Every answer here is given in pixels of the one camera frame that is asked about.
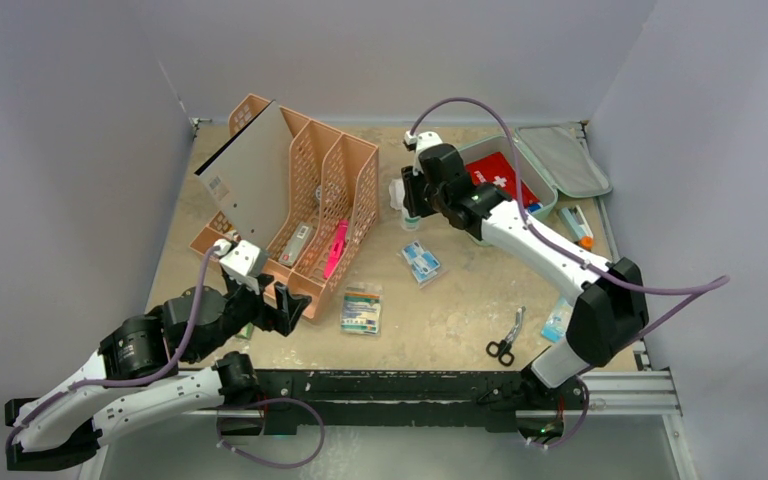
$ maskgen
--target scissors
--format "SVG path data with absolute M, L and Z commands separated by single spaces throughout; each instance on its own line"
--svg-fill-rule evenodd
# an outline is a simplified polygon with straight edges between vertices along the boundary
M 487 348 L 484 351 L 491 357 L 498 358 L 499 363 L 506 367 L 510 367 L 514 363 L 514 354 L 511 353 L 511 347 L 513 347 L 514 340 L 519 335 L 519 331 L 522 330 L 522 317 L 525 315 L 525 307 L 519 307 L 517 309 L 516 320 L 511 331 L 505 335 L 505 338 L 500 342 L 490 342 L 487 344 Z

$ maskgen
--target wooden table surface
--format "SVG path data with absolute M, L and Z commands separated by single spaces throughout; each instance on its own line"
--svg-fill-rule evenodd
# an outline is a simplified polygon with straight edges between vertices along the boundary
M 512 349 L 516 359 L 508 368 L 523 368 L 547 348 L 550 342 L 540 335 L 540 330 L 559 294 L 545 280 L 511 255 L 495 247 L 476 245 L 440 215 L 423 219 L 416 232 L 400 228 L 399 213 L 389 207 L 387 186 L 391 179 L 398 178 L 401 167 L 412 162 L 412 155 L 402 146 L 404 128 L 338 128 L 381 147 L 379 221 L 343 280 L 343 285 L 371 282 L 383 286 L 380 335 L 341 332 L 342 299 L 335 295 L 316 324 L 301 321 L 289 337 L 255 330 L 251 340 L 232 338 L 199 366 L 210 365 L 226 352 L 236 350 L 248 353 L 257 368 L 503 370 L 506 367 L 484 349 L 489 341 L 498 342 L 507 334 L 516 309 L 523 305 L 527 308 L 525 323 Z M 498 133 L 486 127 L 434 130 L 454 145 Z M 217 207 L 192 172 L 228 138 L 226 125 L 199 129 L 157 268 L 149 308 L 195 284 L 200 258 L 189 249 L 189 244 L 217 212 Z M 594 253 L 610 257 L 594 200 L 562 198 L 556 209 L 575 204 L 581 205 L 593 229 Z M 546 223 L 567 235 L 554 213 Z M 414 239 L 433 252 L 447 270 L 421 290 L 399 256 L 400 249 Z M 206 284 L 223 288 L 220 275 L 213 270 L 209 271 Z M 617 355 L 605 370 L 636 371 L 631 349 Z

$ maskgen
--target gray case lid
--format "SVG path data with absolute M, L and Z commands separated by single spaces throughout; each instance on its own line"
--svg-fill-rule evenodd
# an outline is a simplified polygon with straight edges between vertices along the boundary
M 611 182 L 590 158 L 581 124 L 520 127 L 516 140 L 528 160 L 541 168 L 558 190 L 574 198 L 595 197 L 611 191 Z

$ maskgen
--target white bottle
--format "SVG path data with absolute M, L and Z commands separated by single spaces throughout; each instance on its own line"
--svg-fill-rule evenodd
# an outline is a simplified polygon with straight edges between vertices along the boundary
M 415 232 L 419 230 L 420 217 L 411 217 L 408 209 L 402 207 L 402 230 L 406 232 Z

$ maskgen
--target black scissor handle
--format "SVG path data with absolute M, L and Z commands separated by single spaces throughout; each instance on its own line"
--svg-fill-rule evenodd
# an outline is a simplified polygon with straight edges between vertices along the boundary
M 484 349 L 487 355 L 498 358 L 499 363 L 506 367 L 510 367 L 514 363 L 514 355 L 511 353 L 512 345 L 506 340 L 501 342 L 490 342 L 487 344 L 487 348 Z

